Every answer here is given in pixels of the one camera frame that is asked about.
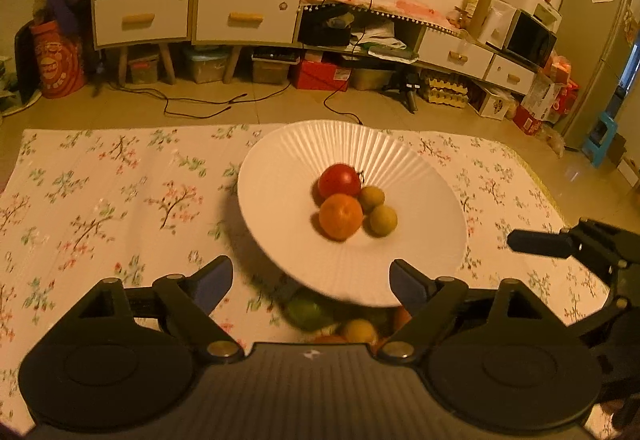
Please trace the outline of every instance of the plastic stool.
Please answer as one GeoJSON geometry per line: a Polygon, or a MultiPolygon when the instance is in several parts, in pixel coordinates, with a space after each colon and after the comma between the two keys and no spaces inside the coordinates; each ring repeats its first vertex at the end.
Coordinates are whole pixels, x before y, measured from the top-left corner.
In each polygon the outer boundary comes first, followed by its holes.
{"type": "Polygon", "coordinates": [[[609,146],[613,142],[613,137],[616,136],[616,131],[618,130],[618,123],[613,120],[607,112],[602,112],[600,114],[600,120],[607,127],[607,133],[602,137],[602,141],[598,144],[588,136],[582,146],[582,152],[587,156],[587,158],[591,157],[591,165],[596,168],[600,167],[602,164],[602,161],[607,154],[607,149],[609,149],[609,146]]]}

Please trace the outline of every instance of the drawer knob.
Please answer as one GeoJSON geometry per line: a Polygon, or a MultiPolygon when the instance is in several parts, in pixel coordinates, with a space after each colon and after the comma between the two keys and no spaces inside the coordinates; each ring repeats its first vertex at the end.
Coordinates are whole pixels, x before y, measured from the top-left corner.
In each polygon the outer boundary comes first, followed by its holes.
{"type": "Polygon", "coordinates": [[[122,26],[153,23],[156,14],[131,14],[122,16],[122,26]]]}
{"type": "Polygon", "coordinates": [[[460,52],[454,52],[453,50],[449,52],[449,59],[451,59],[452,61],[458,61],[462,64],[469,61],[469,57],[467,57],[466,55],[462,55],[460,52]]]}
{"type": "Polygon", "coordinates": [[[248,14],[246,12],[230,12],[229,21],[240,23],[262,23],[264,16],[262,14],[248,14]]]}

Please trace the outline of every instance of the table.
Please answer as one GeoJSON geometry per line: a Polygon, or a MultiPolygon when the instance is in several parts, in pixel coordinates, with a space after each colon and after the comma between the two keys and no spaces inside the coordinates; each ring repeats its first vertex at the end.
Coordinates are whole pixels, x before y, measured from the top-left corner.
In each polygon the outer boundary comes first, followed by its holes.
{"type": "MultiPolygon", "coordinates": [[[[24,132],[0,196],[0,420],[30,428],[17,387],[20,361],[105,277],[147,286],[226,254],[234,283],[212,314],[216,322],[247,351],[254,341],[308,340],[273,300],[293,281],[252,240],[238,206],[242,160],[279,127],[24,132]]],[[[577,261],[508,249],[511,229],[564,224],[514,151],[469,136],[385,133],[415,149],[460,196],[469,235],[460,279],[496,288],[504,277],[519,278],[566,323],[602,306],[606,287],[577,261]]],[[[590,427],[601,437],[610,431],[599,407],[590,427]]]]}

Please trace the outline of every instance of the wooden cabinet leg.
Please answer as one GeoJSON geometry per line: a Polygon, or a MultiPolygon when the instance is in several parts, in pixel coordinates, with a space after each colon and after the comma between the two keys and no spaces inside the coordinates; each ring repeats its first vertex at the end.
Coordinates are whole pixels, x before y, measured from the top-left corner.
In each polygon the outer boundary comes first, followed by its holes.
{"type": "Polygon", "coordinates": [[[118,84],[122,87],[127,84],[127,53],[127,47],[121,46],[120,58],[118,59],[118,84]]]}
{"type": "Polygon", "coordinates": [[[169,45],[167,43],[158,43],[158,46],[160,47],[160,55],[162,56],[162,64],[164,64],[166,79],[169,84],[175,84],[174,63],[171,61],[169,45]]]}
{"type": "Polygon", "coordinates": [[[234,46],[231,49],[229,61],[226,62],[225,75],[222,77],[223,83],[229,84],[231,82],[231,79],[234,78],[234,73],[236,71],[236,65],[238,64],[238,58],[240,57],[241,50],[242,46],[234,46]]]}

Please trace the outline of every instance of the floral pattern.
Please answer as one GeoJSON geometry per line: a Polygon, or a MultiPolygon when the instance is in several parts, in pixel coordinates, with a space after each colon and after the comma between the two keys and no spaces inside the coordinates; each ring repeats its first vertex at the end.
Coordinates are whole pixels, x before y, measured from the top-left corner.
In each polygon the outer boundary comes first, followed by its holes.
{"type": "MultiPolygon", "coordinates": [[[[166,274],[191,275],[225,254],[234,283],[212,313],[216,322],[247,350],[255,341],[308,339],[280,312],[299,285],[252,240],[238,203],[244,157],[278,127],[24,133],[0,195],[0,420],[22,433],[31,427],[17,367],[105,277],[148,286],[166,274]]],[[[519,278],[567,324],[604,303],[607,288],[577,261],[509,250],[511,229],[564,226],[512,150],[476,137],[385,133],[416,150],[459,197],[468,233],[460,279],[496,288],[505,277],[519,278]]],[[[598,408],[590,425],[601,437],[610,430],[598,408]]]]}

